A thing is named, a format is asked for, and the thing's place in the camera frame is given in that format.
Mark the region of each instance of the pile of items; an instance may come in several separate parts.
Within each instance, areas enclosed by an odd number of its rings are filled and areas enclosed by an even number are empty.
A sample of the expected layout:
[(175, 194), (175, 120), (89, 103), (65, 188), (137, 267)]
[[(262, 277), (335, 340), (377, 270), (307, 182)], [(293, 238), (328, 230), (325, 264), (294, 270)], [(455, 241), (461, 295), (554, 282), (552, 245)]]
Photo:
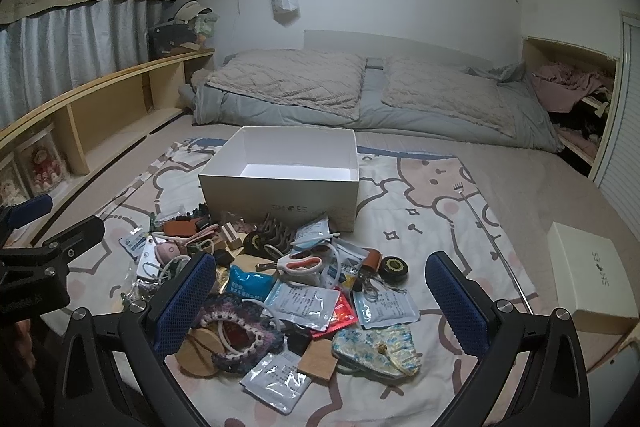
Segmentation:
[(406, 263), (332, 232), (327, 216), (293, 229), (268, 214), (250, 224), (205, 205), (155, 217), (121, 240), (137, 259), (124, 304), (158, 287), (207, 251), (217, 279), (176, 359), (182, 372), (242, 375), (246, 391), (283, 414), (312, 379), (335, 371), (386, 382), (420, 369), (407, 324), (420, 318), (402, 283)]

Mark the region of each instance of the gray curtain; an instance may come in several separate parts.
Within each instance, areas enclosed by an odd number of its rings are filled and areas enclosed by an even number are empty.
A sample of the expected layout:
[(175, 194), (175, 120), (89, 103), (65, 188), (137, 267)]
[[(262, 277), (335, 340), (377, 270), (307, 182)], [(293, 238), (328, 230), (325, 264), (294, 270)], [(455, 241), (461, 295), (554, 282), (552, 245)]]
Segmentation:
[(148, 62), (166, 1), (104, 0), (0, 26), (0, 128), (82, 84)]

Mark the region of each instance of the blue packet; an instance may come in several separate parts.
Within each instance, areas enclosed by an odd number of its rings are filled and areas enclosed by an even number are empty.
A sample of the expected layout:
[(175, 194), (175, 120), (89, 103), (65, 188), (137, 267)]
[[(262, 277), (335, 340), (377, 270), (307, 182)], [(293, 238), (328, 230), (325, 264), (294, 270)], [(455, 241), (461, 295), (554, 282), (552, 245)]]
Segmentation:
[(273, 275), (258, 272), (245, 272), (236, 265), (231, 265), (229, 282), (226, 291), (235, 293), (245, 299), (264, 301), (276, 282)]

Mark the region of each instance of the metal rod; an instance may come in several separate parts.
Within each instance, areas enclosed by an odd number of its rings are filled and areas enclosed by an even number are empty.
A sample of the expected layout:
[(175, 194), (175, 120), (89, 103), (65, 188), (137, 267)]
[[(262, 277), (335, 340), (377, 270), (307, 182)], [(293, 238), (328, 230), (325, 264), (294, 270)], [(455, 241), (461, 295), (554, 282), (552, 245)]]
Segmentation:
[(462, 199), (465, 200), (466, 206), (468, 206), (471, 209), (471, 212), (474, 213), (474, 216), (476, 216), (476, 219), (478, 220), (478, 223), (480, 223), (480, 226), (484, 230), (486, 237), (489, 239), (492, 246), (495, 248), (495, 252), (498, 254), (498, 257), (500, 257), (502, 264), (504, 264), (504, 267), (506, 268), (507, 273), (509, 274), (509, 277), (511, 277), (511, 280), (513, 281), (513, 285), (516, 286), (516, 290), (518, 291), (518, 293), (520, 294), (520, 298), (522, 299), (522, 304), (524, 304), (524, 307), (527, 309), (527, 312), (533, 315), (533, 309), (529, 304), (529, 299), (527, 299), (527, 296), (524, 294), (524, 290), (522, 289), (522, 286), (520, 286), (520, 283), (518, 282), (518, 278), (516, 277), (516, 274), (514, 274), (513, 269), (511, 269), (511, 266), (509, 265), (509, 263), (507, 263), (507, 260), (502, 255), (502, 252), (500, 251), (500, 248), (498, 247), (498, 245), (495, 244), (494, 236), (489, 233), (484, 223), (482, 222), (482, 219), (480, 219), (480, 216), (478, 216), (478, 213), (476, 213), (476, 210), (471, 206), (471, 203), (469, 203), (469, 201), (466, 199), (463, 189), (460, 188), (459, 190), (456, 190), (456, 192), (458, 192), (460, 196), (462, 196)]

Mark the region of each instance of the blue gripper pad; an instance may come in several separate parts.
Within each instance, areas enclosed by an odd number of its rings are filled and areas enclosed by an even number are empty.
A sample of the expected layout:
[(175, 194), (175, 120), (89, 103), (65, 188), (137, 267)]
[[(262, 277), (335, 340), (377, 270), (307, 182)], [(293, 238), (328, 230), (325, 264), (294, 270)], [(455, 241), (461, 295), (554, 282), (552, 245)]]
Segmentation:
[(449, 321), (466, 354), (481, 359), (489, 350), (488, 325), (460, 282), (437, 255), (431, 254), (424, 267), (427, 286)]
[(164, 358), (178, 351), (215, 282), (216, 261), (204, 255), (156, 322), (154, 351), (158, 355)]

